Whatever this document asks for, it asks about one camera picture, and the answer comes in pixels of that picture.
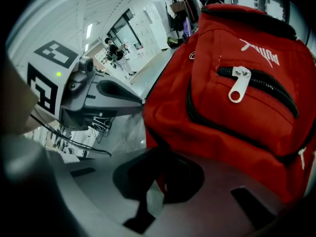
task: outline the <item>red backpack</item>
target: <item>red backpack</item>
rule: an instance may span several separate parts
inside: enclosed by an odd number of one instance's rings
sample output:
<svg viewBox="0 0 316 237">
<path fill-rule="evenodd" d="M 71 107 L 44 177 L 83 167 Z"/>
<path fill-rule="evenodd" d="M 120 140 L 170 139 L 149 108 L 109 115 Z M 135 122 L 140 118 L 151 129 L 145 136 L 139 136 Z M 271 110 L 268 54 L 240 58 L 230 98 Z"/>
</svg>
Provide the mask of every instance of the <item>red backpack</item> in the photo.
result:
<svg viewBox="0 0 316 237">
<path fill-rule="evenodd" d="M 248 7 L 208 5 L 147 98 L 147 146 L 224 161 L 295 202 L 316 149 L 315 82 L 292 27 Z"/>
</svg>

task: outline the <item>white zipper pull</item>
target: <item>white zipper pull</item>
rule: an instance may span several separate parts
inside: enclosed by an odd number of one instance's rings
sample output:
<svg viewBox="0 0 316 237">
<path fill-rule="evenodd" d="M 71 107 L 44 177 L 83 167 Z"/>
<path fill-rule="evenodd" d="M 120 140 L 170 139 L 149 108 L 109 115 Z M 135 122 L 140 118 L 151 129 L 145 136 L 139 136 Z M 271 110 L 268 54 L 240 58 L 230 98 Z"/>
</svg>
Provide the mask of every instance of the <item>white zipper pull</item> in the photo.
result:
<svg viewBox="0 0 316 237">
<path fill-rule="evenodd" d="M 238 79 L 229 92 L 228 97 L 233 103 L 239 103 L 247 90 L 251 78 L 251 71 L 245 67 L 233 67 L 232 75 L 233 77 L 238 77 Z M 231 97 L 232 93 L 235 91 L 239 93 L 239 98 L 237 100 L 234 100 Z"/>
<path fill-rule="evenodd" d="M 304 152 L 305 152 L 305 150 L 306 150 L 306 147 L 305 147 L 305 148 L 302 148 L 302 149 L 298 152 L 299 156 L 301 157 L 302 169 L 303 169 L 303 170 L 304 170 L 304 168 L 305 168 L 305 161 L 304 161 Z"/>
</svg>

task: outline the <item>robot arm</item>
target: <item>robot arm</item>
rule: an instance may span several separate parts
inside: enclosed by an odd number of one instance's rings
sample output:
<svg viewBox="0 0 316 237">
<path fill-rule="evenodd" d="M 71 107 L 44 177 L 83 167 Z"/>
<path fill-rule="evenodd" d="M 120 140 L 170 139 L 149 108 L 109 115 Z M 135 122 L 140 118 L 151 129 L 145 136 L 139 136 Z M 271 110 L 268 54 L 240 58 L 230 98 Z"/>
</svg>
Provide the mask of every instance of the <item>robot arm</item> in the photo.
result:
<svg viewBox="0 0 316 237">
<path fill-rule="evenodd" d="M 37 109 L 74 131 L 97 119 L 134 114 L 142 99 L 118 79 L 97 73 L 93 60 L 57 41 L 35 50 L 27 83 L 39 97 Z"/>
</svg>

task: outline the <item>red fabric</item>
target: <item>red fabric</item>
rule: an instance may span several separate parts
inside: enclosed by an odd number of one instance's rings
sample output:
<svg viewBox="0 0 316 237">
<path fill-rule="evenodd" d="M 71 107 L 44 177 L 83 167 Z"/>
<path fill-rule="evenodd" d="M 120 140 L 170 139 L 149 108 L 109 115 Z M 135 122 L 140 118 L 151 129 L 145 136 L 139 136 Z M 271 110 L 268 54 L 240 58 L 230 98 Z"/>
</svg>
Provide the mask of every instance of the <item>red fabric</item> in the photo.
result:
<svg viewBox="0 0 316 237">
<path fill-rule="evenodd" d="M 238 5 L 210 6 L 261 13 Z M 256 47 L 277 59 L 268 60 Z M 193 62 L 189 55 L 194 51 Z M 240 103 L 231 102 L 228 93 L 235 81 L 216 74 L 219 67 L 226 66 L 254 68 L 273 76 L 295 100 L 299 117 L 294 118 L 278 100 L 252 87 Z M 269 151 L 191 122 L 186 109 L 190 79 L 193 103 L 200 114 L 260 142 Z M 304 153 L 304 170 L 300 157 L 286 167 L 275 156 L 297 151 L 309 133 L 316 117 L 315 79 L 313 59 L 300 40 L 279 38 L 242 22 L 202 13 L 198 33 L 176 51 L 147 99 L 144 122 L 172 149 L 224 161 L 256 178 L 285 203 L 292 203 L 305 190 L 316 138 Z M 147 146 L 156 145 L 147 133 Z"/>
</svg>

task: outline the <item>puma logo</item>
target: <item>puma logo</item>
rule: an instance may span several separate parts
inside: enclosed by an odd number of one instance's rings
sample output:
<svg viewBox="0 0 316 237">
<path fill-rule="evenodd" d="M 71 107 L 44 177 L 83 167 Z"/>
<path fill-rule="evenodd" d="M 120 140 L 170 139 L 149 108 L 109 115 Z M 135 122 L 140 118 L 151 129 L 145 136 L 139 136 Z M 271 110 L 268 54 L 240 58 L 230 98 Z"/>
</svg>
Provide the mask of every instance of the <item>puma logo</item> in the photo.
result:
<svg viewBox="0 0 316 237">
<path fill-rule="evenodd" d="M 253 47 L 254 49 L 256 49 L 258 51 L 258 53 L 260 53 L 270 64 L 270 66 L 272 67 L 272 64 L 270 61 L 273 61 L 274 63 L 278 64 L 280 66 L 280 63 L 278 62 L 278 58 L 276 54 L 272 54 L 270 50 L 268 49 L 264 49 L 261 47 L 257 47 L 256 45 L 250 44 L 247 41 L 240 39 L 242 42 L 245 42 L 246 45 L 241 49 L 242 51 L 247 50 L 250 46 Z"/>
</svg>

